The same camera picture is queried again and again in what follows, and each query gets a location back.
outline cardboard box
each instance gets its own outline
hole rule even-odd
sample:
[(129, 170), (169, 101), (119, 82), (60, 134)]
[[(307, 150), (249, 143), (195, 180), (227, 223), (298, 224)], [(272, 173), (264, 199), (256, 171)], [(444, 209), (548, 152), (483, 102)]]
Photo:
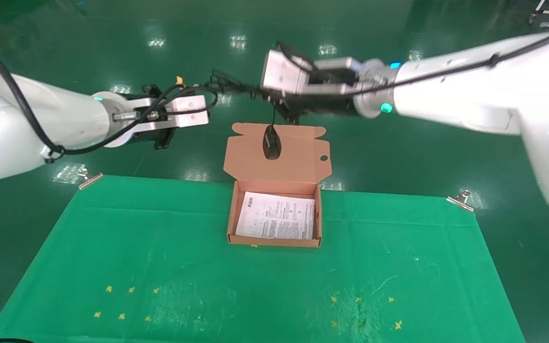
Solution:
[[(284, 247), (319, 247), (322, 238), (321, 190), (318, 182), (332, 173), (329, 143), (316, 139), (325, 134), (319, 126), (275, 125), (281, 139), (281, 156), (269, 160), (262, 141), (267, 124), (235, 123), (238, 136), (230, 137), (226, 146), (224, 170), (233, 176), (233, 200), (228, 220), (227, 238), (232, 244), (281, 245)], [(312, 239), (267, 239), (236, 235), (236, 227), (245, 192), (282, 195), (315, 200)]]

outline robotic arm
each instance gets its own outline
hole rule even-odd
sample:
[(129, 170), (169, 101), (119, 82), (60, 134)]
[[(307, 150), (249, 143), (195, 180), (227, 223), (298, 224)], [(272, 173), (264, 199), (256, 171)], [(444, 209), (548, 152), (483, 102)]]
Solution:
[[(149, 85), (144, 87), (144, 95), (110, 91), (83, 95), (22, 76), (13, 78), (44, 132), (66, 149), (85, 148), (113, 137), (138, 120), (141, 111), (162, 94), (155, 85)], [(185, 111), (195, 113), (178, 114)], [(154, 148), (167, 148), (176, 128), (207, 123), (205, 97), (189, 92), (159, 106), (105, 147), (151, 140)], [(51, 155), (0, 76), (0, 179), (33, 170), (47, 163)]]
[(357, 94), (485, 61), (547, 37), (549, 32), (538, 33), (389, 65), (378, 59), (360, 63), (350, 57), (307, 61), (271, 50), (265, 61), (262, 87), (284, 95), (291, 122), (297, 121), (299, 113), (309, 111), (340, 113), (342, 108), (344, 113), (373, 119), (395, 108), (406, 117), (490, 134), (520, 135), (549, 205), (549, 44), (492, 67)]
[[(399, 115), (467, 130), (520, 135), (549, 204), (549, 43), (540, 45), (548, 38), (549, 33), (527, 35), (389, 65), (350, 57), (310, 61), (271, 50), (261, 87), (251, 91), (258, 90), (294, 124), (311, 111), (374, 119), (396, 109)], [(538, 47), (518, 53), (529, 45)], [(475, 67), (485, 60), (488, 65)], [(88, 96), (13, 77), (44, 132), (67, 149), (103, 140), (114, 147), (142, 137), (166, 148), (175, 128), (207, 124), (207, 110), (215, 103), (205, 106), (204, 96), (191, 93), (168, 102), (155, 86), (145, 95), (104, 91)], [(0, 178), (35, 169), (51, 156), (0, 76)]]

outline box lid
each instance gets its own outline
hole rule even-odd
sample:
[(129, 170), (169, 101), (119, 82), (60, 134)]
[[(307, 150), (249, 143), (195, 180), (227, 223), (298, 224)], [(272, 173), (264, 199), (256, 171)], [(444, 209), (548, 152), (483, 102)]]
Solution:
[(329, 142), (316, 139), (322, 126), (275, 125), (281, 139), (281, 156), (269, 160), (262, 141), (268, 124), (235, 123), (238, 136), (228, 139), (224, 170), (240, 181), (317, 183), (332, 173)]

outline green cloth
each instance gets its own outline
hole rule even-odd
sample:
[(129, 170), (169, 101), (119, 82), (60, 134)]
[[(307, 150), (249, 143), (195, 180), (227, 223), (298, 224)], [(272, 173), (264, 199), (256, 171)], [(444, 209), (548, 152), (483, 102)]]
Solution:
[(323, 191), (322, 247), (250, 247), (226, 241), (231, 191), (120, 176), (79, 191), (0, 314), (0, 337), (523, 342), (472, 213)]

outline metal bracket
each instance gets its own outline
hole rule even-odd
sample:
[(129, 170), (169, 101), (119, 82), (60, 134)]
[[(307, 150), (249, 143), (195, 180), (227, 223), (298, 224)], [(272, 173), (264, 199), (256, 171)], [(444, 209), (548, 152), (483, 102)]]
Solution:
[(84, 178), (86, 181), (78, 186), (80, 191), (95, 183), (98, 179), (103, 177), (103, 173), (98, 173), (97, 175), (91, 176), (87, 169), (83, 168), (78, 172), (78, 175)]
[(469, 212), (473, 212), (473, 208), (467, 204), (467, 199), (469, 198), (470, 195), (471, 195), (470, 191), (467, 191), (467, 189), (464, 189), (463, 191), (461, 191), (458, 197), (456, 198), (448, 197), (446, 198), (446, 200), (448, 202), (451, 202), (459, 206), (462, 209), (465, 209)]

